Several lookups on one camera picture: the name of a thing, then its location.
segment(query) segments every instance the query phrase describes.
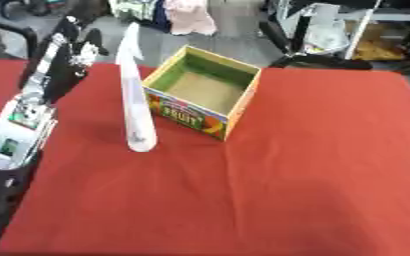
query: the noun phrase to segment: red tablecloth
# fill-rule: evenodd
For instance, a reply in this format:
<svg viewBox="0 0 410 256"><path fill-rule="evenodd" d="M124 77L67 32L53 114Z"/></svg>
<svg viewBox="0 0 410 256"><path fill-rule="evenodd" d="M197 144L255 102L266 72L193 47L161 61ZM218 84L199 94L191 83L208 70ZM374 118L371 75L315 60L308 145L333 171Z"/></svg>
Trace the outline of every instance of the red tablecloth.
<svg viewBox="0 0 410 256"><path fill-rule="evenodd" d="M0 61L0 109L22 67ZM226 143L157 117L150 153L126 146L119 82L98 64L60 102L0 254L410 256L402 77L267 69Z"/></svg>

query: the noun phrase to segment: pink cloth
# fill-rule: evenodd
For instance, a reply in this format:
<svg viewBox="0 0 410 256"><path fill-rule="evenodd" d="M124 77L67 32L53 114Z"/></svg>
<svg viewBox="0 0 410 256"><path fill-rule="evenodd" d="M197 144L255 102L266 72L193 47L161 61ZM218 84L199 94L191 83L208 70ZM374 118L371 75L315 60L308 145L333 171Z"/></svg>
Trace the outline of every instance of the pink cloth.
<svg viewBox="0 0 410 256"><path fill-rule="evenodd" d="M166 0L166 16L172 22L173 35L197 32L213 35L217 28L207 10L208 0Z"/></svg>

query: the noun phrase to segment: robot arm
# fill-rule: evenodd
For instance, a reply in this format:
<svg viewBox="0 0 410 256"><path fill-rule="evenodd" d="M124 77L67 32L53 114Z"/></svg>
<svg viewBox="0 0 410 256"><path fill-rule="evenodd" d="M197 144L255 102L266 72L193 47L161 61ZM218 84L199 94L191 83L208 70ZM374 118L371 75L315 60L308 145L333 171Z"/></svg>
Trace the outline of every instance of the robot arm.
<svg viewBox="0 0 410 256"><path fill-rule="evenodd" d="M20 78L20 92L0 113L0 237L57 125L55 104L87 76L98 55L107 54L97 29L78 41L96 18L95 2L80 1L40 43Z"/></svg>

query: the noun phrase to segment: floor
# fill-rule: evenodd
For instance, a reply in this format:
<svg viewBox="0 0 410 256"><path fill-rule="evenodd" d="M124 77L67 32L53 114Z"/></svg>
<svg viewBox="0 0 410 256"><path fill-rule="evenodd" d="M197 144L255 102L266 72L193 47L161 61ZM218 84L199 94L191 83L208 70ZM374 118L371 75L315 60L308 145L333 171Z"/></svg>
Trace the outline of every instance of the floor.
<svg viewBox="0 0 410 256"><path fill-rule="evenodd" d="M269 65L278 59L281 53L267 39L257 36L258 21L265 18L258 10L262 1L209 0L210 14L219 29L212 37L200 34L173 36L151 28L142 28L140 47L144 60L139 61L139 64L156 67L180 47L189 44L260 67ZM55 13L46 17L33 17L19 6L12 10L12 13L14 24L33 28L39 38L50 33L61 16L61 13ZM113 17L102 17L91 26L103 32L104 46L111 52L110 56L102 57L100 61L114 62L116 50L127 26L128 24L120 23ZM20 37L4 33L3 38L10 54L25 57L26 48Z"/></svg>

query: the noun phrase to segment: fruit box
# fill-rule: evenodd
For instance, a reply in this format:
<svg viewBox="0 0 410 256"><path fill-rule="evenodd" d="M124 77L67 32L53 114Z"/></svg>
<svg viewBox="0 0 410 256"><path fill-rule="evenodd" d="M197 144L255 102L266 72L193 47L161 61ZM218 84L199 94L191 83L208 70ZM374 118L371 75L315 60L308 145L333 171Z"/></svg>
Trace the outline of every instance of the fruit box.
<svg viewBox="0 0 410 256"><path fill-rule="evenodd" d="M258 86L261 70L185 46L143 84L153 112L225 140Z"/></svg>

